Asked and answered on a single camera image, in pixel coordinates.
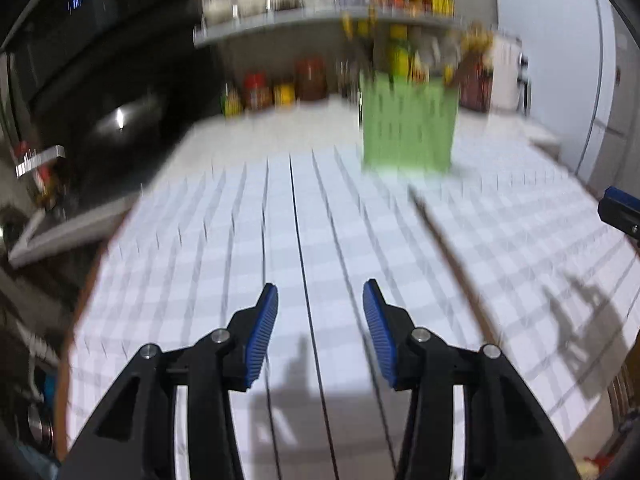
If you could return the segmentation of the green plastic utensil basket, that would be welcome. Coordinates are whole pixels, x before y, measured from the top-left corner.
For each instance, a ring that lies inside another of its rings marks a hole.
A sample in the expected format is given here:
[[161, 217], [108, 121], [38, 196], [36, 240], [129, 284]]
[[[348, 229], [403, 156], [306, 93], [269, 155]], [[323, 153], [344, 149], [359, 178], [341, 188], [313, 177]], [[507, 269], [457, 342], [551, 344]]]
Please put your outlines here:
[[451, 165], [458, 92], [441, 80], [362, 77], [363, 165], [446, 172]]

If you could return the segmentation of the white checkered table mat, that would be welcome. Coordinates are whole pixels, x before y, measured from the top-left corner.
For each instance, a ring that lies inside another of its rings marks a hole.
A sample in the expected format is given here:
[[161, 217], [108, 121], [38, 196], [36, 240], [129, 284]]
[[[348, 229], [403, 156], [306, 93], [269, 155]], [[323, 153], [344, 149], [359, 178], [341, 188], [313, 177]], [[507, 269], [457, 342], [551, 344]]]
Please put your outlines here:
[[380, 373], [363, 284], [377, 281], [448, 344], [484, 341], [409, 186], [483, 296], [504, 353], [571, 437], [637, 338], [638, 255], [531, 146], [460, 139], [444, 176], [367, 170], [349, 146], [192, 170], [144, 194], [74, 329], [67, 440], [142, 344], [193, 344], [272, 283], [267, 363], [231, 399], [247, 478], [390, 478], [409, 398]]

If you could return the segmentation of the dark brown chopstick on mat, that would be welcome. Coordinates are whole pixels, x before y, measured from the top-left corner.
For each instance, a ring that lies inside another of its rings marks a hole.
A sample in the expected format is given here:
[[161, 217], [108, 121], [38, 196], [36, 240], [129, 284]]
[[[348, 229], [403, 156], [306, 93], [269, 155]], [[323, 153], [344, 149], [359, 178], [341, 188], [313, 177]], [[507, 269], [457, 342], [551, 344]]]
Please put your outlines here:
[[477, 322], [477, 325], [480, 328], [480, 332], [483, 335], [484, 341], [488, 344], [494, 344], [495, 346], [500, 347], [500, 334], [496, 324], [494, 323], [494, 320], [489, 314], [489, 310], [483, 296], [475, 287], [469, 274], [467, 274], [463, 269], [461, 260], [458, 258], [458, 256], [448, 243], [448, 240], [446, 240], [442, 229], [432, 218], [432, 215], [428, 210], [426, 201], [419, 195], [418, 192], [416, 192], [416, 189], [413, 186], [408, 187], [408, 196], [409, 200], [411, 200], [411, 203], [413, 203], [414, 208], [416, 208], [416, 213], [421, 218], [422, 223], [434, 238], [439, 251], [442, 253], [442, 256], [449, 266], [449, 269], [451, 270], [452, 274], [454, 274], [454, 279], [462, 290], [466, 301], [469, 303], [472, 315], [474, 316], [474, 320], [475, 322]]

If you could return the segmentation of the white refrigerator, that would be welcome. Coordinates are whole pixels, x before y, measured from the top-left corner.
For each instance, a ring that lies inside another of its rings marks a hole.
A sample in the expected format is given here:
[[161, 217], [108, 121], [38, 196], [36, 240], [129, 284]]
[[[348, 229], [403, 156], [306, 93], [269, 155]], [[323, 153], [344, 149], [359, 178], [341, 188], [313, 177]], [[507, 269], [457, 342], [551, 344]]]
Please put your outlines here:
[[501, 29], [521, 39], [530, 116], [560, 139], [560, 161], [582, 182], [596, 170], [615, 87], [608, 0], [497, 0]]

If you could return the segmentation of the white rice cooker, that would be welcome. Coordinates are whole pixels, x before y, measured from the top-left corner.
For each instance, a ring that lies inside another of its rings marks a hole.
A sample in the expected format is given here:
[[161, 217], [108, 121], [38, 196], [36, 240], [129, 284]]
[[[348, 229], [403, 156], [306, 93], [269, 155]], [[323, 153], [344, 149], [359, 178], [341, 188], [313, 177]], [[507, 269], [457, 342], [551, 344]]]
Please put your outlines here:
[[521, 40], [495, 35], [490, 50], [492, 86], [490, 109], [500, 113], [528, 115], [532, 86], [528, 78], [528, 57]]

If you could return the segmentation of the green yellow-capped bottle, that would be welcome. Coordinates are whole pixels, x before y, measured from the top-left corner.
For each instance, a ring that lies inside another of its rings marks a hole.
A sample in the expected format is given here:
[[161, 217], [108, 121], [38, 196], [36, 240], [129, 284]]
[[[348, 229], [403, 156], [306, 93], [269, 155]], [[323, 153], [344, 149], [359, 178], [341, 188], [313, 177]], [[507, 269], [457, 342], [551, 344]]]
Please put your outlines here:
[[412, 78], [413, 52], [409, 42], [408, 27], [406, 25], [390, 25], [387, 57], [388, 69], [392, 76], [404, 78], [405, 80]]

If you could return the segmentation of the grey wall shelf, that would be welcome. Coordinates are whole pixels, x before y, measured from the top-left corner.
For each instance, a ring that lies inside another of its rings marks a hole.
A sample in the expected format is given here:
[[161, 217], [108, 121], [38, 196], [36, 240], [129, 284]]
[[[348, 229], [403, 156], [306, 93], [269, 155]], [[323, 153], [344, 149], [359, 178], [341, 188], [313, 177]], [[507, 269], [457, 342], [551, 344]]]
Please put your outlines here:
[[268, 11], [248, 18], [232, 18], [215, 25], [197, 27], [193, 32], [194, 47], [202, 48], [233, 37], [288, 26], [340, 22], [345, 16], [364, 21], [371, 16], [379, 23], [398, 23], [411, 26], [463, 30], [465, 22], [456, 16], [405, 10], [398, 8], [371, 8], [370, 6], [320, 6], [284, 11]]

